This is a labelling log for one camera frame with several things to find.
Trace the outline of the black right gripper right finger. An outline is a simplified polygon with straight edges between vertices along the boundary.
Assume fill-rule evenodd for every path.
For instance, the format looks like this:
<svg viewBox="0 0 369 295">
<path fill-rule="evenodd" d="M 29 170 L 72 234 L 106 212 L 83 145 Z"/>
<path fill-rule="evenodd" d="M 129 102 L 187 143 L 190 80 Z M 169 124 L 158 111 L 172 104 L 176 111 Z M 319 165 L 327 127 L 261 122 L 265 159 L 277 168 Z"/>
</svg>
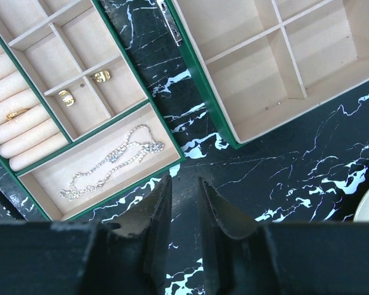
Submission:
<svg viewBox="0 0 369 295">
<path fill-rule="evenodd" d="M 198 180 L 207 294 L 369 294 L 369 222 L 262 223 Z"/>
</svg>

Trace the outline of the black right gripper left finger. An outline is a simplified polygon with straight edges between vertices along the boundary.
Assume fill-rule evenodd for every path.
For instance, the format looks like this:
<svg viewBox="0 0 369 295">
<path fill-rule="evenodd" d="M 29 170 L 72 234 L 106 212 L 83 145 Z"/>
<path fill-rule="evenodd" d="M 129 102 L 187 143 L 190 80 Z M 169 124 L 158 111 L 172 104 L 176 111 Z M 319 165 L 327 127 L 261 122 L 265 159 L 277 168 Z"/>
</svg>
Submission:
<svg viewBox="0 0 369 295">
<path fill-rule="evenodd" d="M 172 179 L 112 221 L 0 222 L 0 294 L 163 294 Z"/>
</svg>

